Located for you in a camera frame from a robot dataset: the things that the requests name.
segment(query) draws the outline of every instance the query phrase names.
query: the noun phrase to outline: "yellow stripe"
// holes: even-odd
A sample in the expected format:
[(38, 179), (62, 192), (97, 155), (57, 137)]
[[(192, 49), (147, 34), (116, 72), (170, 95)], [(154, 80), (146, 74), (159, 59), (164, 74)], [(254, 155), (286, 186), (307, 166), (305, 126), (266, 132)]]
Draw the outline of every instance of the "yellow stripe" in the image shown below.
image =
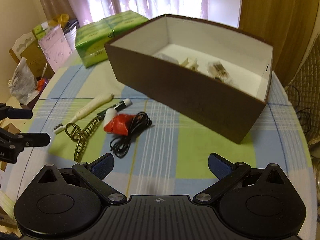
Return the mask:
[[(143, 110), (144, 112), (146, 111), (147, 103), (148, 103), (148, 99), (146, 100), (146, 102), (144, 104), (144, 110)], [(139, 144), (139, 138), (140, 138), (140, 136), (136, 140), (136, 146), (134, 148), (133, 160), (132, 160), (132, 163), (131, 163), (131, 170), (130, 170), (128, 185), (127, 185), (127, 190), (125, 191), (125, 195), (127, 196), (127, 198), (129, 198), (128, 193), (129, 193), (129, 188), (130, 188), (131, 176), (132, 176), (132, 173), (133, 173), (134, 163), (136, 161), (136, 154), (137, 154), (137, 149), (138, 149), (138, 144)]]

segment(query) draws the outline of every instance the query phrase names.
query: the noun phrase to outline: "checkered tablecloth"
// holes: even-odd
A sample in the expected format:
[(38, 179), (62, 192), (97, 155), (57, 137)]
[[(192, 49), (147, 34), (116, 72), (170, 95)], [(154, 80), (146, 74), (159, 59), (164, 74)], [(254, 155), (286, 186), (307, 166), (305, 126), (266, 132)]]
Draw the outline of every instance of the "checkered tablecloth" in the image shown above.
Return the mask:
[[(129, 197), (131, 194), (181, 195), (191, 197), (217, 181), (207, 167), (208, 156), (216, 152), (231, 162), (246, 162), (253, 168), (278, 163), (297, 189), (307, 208), (300, 231), (302, 239), (315, 239), (316, 187), (306, 140), (293, 107), (275, 74), (269, 100), (251, 131), (240, 145), (183, 116), (171, 108), (119, 83), (109, 61), (84, 68), (73, 54), (66, 67), (59, 69), (33, 109), (33, 118), (24, 132), (47, 132), (48, 147), (25, 149), (18, 163), (0, 171), (1, 205), (14, 203), (45, 163), (59, 168), (71, 167), (76, 144), (64, 133), (55, 135), (53, 127), (66, 124), (75, 112), (101, 92), (115, 95), (112, 102), (78, 121), (85, 125), (100, 111), (123, 98), (133, 105), (123, 112), (145, 111), (153, 121), (105, 181)], [(102, 126), (90, 139), (82, 161), (91, 161), (109, 152), (112, 135)]]

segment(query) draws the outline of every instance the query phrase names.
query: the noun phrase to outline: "tablecloth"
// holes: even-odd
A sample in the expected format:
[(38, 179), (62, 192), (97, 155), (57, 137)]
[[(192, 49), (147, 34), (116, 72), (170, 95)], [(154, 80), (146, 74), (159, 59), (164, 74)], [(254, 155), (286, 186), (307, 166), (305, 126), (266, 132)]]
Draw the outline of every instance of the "tablecloth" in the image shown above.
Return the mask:
[[(66, 168), (75, 163), (76, 144), (64, 132), (55, 135), (53, 127), (60, 122), (66, 124), (78, 109), (104, 91), (113, 93), (115, 98), (78, 121), (81, 128), (99, 111), (124, 98), (133, 102), (124, 113), (145, 111), (153, 121), (153, 126), (132, 143), (125, 158), (115, 157), (114, 169), (105, 179), (112, 187), (127, 197), (131, 194), (189, 194), (192, 198), (217, 181), (207, 167), (211, 152), (233, 163), (246, 162), (253, 168), (278, 163), (307, 208), (299, 236), (315, 239), (317, 206), (311, 159), (294, 109), (274, 73), (267, 106), (243, 142), (237, 145), (119, 83), (109, 61), (86, 69), (74, 53), (49, 82), (33, 109), (33, 118), (24, 126), (23, 132), (47, 132), (51, 143), (47, 147), (26, 148), (20, 153), (17, 164), (9, 164), (5, 171), (0, 171), (2, 206), (13, 205), (44, 164), (55, 163), (59, 168)], [(110, 152), (112, 138), (99, 127), (82, 161), (90, 163)]]

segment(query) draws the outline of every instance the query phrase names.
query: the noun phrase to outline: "silver bolt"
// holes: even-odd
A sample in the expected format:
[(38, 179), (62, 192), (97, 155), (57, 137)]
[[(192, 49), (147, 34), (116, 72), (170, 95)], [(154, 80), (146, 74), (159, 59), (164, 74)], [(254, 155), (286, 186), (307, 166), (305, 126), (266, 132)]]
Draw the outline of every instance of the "silver bolt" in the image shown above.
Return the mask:
[(196, 199), (199, 201), (209, 201), (211, 199), (211, 196), (207, 193), (200, 193), (196, 195)]
[(124, 196), (120, 193), (113, 193), (108, 196), (108, 199), (110, 199), (113, 202), (117, 202), (123, 200)]

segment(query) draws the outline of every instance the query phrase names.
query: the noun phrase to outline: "red plastic wrapper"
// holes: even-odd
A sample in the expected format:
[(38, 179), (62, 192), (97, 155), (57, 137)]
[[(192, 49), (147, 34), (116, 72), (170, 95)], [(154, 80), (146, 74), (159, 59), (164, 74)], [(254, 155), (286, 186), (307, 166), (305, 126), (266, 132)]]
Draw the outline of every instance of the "red plastic wrapper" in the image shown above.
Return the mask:
[(107, 133), (127, 136), (128, 130), (134, 117), (135, 115), (118, 114), (104, 127), (104, 131)]

